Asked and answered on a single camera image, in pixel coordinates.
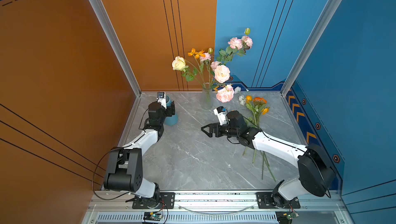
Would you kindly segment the pink rose flower stem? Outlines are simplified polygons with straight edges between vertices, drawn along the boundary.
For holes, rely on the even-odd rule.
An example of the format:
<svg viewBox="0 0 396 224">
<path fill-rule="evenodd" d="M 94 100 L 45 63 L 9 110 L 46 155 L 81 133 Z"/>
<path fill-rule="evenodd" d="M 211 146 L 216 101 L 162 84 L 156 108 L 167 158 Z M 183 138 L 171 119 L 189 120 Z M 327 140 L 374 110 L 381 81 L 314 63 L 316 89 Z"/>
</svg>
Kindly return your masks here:
<svg viewBox="0 0 396 224">
<path fill-rule="evenodd" d="M 250 28 L 244 30 L 244 35 L 241 38 L 232 37 L 228 41 L 228 46 L 225 49 L 220 49 L 216 61 L 221 62 L 221 65 L 227 65 L 237 55 L 243 57 L 246 52 L 253 46 L 253 40 L 249 37 L 251 33 Z"/>
</svg>

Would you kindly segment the white poppy flower stem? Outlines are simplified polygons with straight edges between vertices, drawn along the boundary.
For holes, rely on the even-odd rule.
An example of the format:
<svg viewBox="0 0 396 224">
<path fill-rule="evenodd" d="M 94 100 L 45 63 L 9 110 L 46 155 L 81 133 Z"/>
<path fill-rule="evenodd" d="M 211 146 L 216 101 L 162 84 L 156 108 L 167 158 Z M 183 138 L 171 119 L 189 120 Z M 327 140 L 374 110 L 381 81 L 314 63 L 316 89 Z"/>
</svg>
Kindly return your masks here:
<svg viewBox="0 0 396 224">
<path fill-rule="evenodd" d="M 252 96 L 250 96 L 250 95 L 244 96 L 241 93 L 241 87 L 239 87 L 239 86 L 234 88 L 234 93 L 238 96 L 238 101 L 241 105 L 245 106 L 253 114 L 258 113 L 258 109 L 255 107 Z"/>
</svg>

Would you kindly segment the pink peony flower stem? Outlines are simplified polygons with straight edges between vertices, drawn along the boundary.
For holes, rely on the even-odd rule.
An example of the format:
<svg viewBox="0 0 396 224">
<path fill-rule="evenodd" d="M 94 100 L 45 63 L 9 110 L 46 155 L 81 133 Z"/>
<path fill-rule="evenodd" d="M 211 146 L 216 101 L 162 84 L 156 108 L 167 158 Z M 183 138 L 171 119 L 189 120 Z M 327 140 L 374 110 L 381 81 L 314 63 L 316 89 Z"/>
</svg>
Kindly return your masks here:
<svg viewBox="0 0 396 224">
<path fill-rule="evenodd" d="M 205 89 L 214 88 L 217 84 L 215 80 L 215 69 L 221 65 L 221 62 L 214 60 L 214 52 L 212 48 L 207 51 L 200 51 L 200 72 Z"/>
</svg>

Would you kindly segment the large pink ranunculus stem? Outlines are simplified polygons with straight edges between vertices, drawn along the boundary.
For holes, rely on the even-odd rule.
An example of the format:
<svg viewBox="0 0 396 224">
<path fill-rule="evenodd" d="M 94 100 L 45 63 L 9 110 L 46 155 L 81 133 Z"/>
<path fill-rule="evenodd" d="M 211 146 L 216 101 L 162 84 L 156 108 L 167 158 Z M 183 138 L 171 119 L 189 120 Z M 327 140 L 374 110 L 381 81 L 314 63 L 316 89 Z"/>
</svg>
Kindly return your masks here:
<svg viewBox="0 0 396 224">
<path fill-rule="evenodd" d="M 230 69 L 225 65 L 220 65 L 219 62 L 213 62 L 211 69 L 214 73 L 214 79 L 223 87 L 217 91 L 216 98 L 222 102 L 230 102 L 234 98 L 234 89 L 232 85 L 225 84 L 231 76 Z"/>
</svg>

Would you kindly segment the white rose flower stem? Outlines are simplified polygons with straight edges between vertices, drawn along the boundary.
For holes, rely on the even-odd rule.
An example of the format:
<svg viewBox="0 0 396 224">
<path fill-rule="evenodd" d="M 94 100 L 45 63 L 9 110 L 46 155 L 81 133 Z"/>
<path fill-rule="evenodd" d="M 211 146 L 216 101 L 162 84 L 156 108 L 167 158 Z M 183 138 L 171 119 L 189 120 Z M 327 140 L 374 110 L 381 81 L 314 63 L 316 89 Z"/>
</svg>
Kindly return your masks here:
<svg viewBox="0 0 396 224">
<path fill-rule="evenodd" d="M 196 67 L 188 60 L 183 57 L 177 56 L 172 62 L 172 69 L 174 71 L 180 71 L 181 76 L 185 78 L 187 82 L 196 80 L 202 88 L 205 87 L 205 81 L 203 78 L 203 70 L 201 67 Z"/>
</svg>

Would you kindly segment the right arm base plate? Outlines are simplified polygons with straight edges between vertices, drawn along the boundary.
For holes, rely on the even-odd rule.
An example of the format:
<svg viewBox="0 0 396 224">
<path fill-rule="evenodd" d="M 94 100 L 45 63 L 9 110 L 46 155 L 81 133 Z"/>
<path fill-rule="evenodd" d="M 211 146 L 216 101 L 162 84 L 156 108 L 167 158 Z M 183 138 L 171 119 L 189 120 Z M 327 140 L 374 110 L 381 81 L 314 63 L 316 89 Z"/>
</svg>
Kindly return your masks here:
<svg viewBox="0 0 396 224">
<path fill-rule="evenodd" d="M 296 197 L 293 200 L 286 200 L 279 194 L 272 194 L 270 192 L 257 192 L 256 201 L 260 209 L 300 209 L 301 205 L 299 199 Z"/>
</svg>

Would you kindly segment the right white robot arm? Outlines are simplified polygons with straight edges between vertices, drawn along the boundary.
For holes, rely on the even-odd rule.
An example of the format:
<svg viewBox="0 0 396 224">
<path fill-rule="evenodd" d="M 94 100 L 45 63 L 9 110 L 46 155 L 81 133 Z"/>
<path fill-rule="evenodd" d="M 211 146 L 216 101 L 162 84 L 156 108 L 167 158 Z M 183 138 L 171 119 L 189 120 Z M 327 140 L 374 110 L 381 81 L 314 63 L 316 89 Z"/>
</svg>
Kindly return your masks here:
<svg viewBox="0 0 396 224">
<path fill-rule="evenodd" d="M 201 128 L 208 137 L 235 137 L 238 145 L 267 152 L 298 169 L 297 177 L 282 180 L 274 188 L 270 195 L 272 206 L 290 207 L 292 201 L 306 194 L 331 197 L 330 186 L 336 178 L 336 172 L 327 153 L 320 146 L 305 146 L 278 139 L 264 132 L 238 111 L 227 112 L 221 106 L 213 112 L 219 121 Z"/>
</svg>

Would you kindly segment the clear glass vase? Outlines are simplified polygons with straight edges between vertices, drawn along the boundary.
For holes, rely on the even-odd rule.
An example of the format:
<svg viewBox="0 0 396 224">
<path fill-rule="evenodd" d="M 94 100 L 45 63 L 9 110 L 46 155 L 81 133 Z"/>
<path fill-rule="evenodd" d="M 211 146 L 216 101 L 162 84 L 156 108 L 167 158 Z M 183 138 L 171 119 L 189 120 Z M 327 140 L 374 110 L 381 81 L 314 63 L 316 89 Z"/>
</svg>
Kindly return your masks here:
<svg viewBox="0 0 396 224">
<path fill-rule="evenodd" d="M 201 96 L 201 107 L 204 110 L 209 110 L 212 108 L 212 89 L 211 88 L 203 88 L 202 96 Z"/>
</svg>

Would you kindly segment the blue cylindrical vase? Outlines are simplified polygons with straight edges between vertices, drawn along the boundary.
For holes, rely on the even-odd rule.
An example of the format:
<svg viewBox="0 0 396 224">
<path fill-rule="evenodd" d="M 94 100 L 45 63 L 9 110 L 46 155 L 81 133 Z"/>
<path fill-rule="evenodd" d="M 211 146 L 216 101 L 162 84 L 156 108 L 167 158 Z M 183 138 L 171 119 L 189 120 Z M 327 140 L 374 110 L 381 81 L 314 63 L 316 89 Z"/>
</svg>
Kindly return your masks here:
<svg viewBox="0 0 396 224">
<path fill-rule="evenodd" d="M 171 98 L 170 98 L 168 95 L 166 95 L 166 101 L 167 101 L 167 103 L 166 103 L 167 108 L 170 108 L 170 107 L 171 107 L 172 100 L 171 100 Z M 175 114 L 174 114 L 173 116 L 171 116 L 171 117 L 166 117 L 166 119 L 165 119 L 165 125 L 167 125 L 167 126 L 174 126 L 174 125 L 177 124 L 177 122 L 178 122 L 178 115 L 177 115 L 177 113 L 175 113 Z"/>
</svg>

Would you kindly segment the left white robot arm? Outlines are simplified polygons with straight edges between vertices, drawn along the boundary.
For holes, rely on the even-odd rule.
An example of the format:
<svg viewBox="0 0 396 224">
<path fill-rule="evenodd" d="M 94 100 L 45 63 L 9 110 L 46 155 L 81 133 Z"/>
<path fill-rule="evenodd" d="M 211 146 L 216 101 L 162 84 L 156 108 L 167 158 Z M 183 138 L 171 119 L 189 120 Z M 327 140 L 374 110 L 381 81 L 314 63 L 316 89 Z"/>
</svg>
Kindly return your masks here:
<svg viewBox="0 0 396 224">
<path fill-rule="evenodd" d="M 157 100 L 148 106 L 147 112 L 141 133 L 128 144 L 109 152 L 104 189 L 133 193 L 143 204 L 155 208 L 160 204 L 159 185 L 144 178 L 142 157 L 162 137 L 166 118 L 175 115 L 175 104 L 173 101 L 170 105 L 162 104 Z"/>
</svg>

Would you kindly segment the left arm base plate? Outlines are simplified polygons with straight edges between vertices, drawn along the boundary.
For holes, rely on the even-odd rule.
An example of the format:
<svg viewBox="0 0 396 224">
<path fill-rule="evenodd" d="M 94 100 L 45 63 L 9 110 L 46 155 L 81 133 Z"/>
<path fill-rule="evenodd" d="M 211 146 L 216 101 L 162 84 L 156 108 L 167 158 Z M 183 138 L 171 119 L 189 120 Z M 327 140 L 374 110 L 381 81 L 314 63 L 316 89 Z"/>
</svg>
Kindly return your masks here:
<svg viewBox="0 0 396 224">
<path fill-rule="evenodd" d="M 135 199 L 132 208 L 134 210 L 155 209 L 159 210 L 164 207 L 165 209 L 173 209 L 175 203 L 174 192 L 160 192 L 155 193 L 152 198 L 138 197 Z"/>
</svg>

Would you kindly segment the orange poppy flower stem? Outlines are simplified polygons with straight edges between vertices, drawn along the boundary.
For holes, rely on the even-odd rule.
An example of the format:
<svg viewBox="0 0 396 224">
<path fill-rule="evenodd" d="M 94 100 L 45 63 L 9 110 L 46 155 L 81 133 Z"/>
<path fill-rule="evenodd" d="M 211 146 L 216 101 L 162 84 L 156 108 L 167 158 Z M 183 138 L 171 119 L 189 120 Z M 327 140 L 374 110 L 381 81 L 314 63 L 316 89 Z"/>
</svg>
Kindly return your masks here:
<svg viewBox="0 0 396 224">
<path fill-rule="evenodd" d="M 192 48 L 192 50 L 188 53 L 188 56 L 195 60 L 195 63 L 193 63 L 193 65 L 195 65 L 196 67 L 200 67 L 200 60 L 198 56 L 199 52 L 200 51 L 196 50 L 195 48 Z"/>
</svg>

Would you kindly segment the red orange flower stem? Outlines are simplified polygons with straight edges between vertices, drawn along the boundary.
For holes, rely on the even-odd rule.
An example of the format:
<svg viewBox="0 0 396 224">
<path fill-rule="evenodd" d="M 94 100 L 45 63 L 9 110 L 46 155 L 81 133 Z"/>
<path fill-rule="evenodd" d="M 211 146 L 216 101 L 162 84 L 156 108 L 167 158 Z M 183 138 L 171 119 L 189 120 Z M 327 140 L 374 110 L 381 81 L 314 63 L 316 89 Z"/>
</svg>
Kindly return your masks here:
<svg viewBox="0 0 396 224">
<path fill-rule="evenodd" d="M 269 107 L 267 107 L 267 100 L 262 97 L 252 97 L 250 95 L 245 97 L 245 107 L 252 112 L 253 117 L 248 118 L 248 123 L 250 123 L 255 128 L 260 128 L 260 117 L 265 115 L 269 111 Z M 268 172 L 270 173 L 274 182 L 276 182 L 276 178 L 270 168 L 270 164 L 268 162 L 268 158 L 265 152 L 260 152 L 263 163 L 262 163 L 262 179 L 264 178 L 264 168 L 267 167 Z"/>
</svg>

